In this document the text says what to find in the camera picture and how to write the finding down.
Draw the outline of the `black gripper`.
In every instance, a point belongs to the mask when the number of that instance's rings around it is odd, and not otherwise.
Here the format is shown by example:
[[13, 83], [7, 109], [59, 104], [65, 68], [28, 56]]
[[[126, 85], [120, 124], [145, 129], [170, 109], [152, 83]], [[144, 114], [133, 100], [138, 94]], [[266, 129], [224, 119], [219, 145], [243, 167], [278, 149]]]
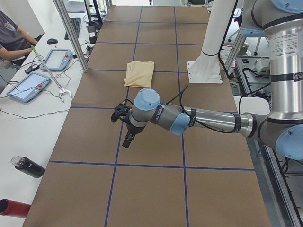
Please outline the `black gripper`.
[[122, 146], [125, 148], [129, 148], [129, 146], [131, 145], [132, 141], [134, 140], [136, 134], [139, 134], [144, 130], [144, 126], [136, 127], [136, 126], [132, 125], [131, 123], [127, 123], [126, 126], [128, 129], [128, 132], [125, 136], [125, 140], [124, 140]]

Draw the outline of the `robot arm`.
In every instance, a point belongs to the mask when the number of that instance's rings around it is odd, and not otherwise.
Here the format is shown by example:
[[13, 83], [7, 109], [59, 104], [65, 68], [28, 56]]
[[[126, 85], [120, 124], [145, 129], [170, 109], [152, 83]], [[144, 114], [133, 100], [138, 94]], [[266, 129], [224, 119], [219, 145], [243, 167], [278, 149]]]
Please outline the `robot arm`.
[[245, 35], [269, 39], [270, 113], [228, 113], [225, 98], [210, 85], [220, 82], [219, 51], [237, 2], [213, 3], [200, 56], [188, 63], [190, 83], [202, 84], [196, 96], [203, 109], [163, 103], [157, 91], [138, 92], [132, 107], [123, 108], [128, 147], [135, 135], [152, 122], [170, 133], [182, 135], [189, 127], [204, 127], [221, 133], [240, 133], [256, 139], [279, 154], [303, 158], [303, 3], [300, 0], [246, 0], [241, 28]]

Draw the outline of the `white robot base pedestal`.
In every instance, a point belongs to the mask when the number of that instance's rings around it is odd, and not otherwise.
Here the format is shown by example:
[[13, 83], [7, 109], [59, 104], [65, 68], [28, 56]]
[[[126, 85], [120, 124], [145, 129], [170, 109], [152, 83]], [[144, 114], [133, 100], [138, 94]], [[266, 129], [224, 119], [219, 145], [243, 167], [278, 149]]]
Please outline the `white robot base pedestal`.
[[220, 48], [233, 17], [236, 0], [215, 0], [211, 9], [201, 54], [195, 61], [187, 62], [190, 83], [221, 84]]

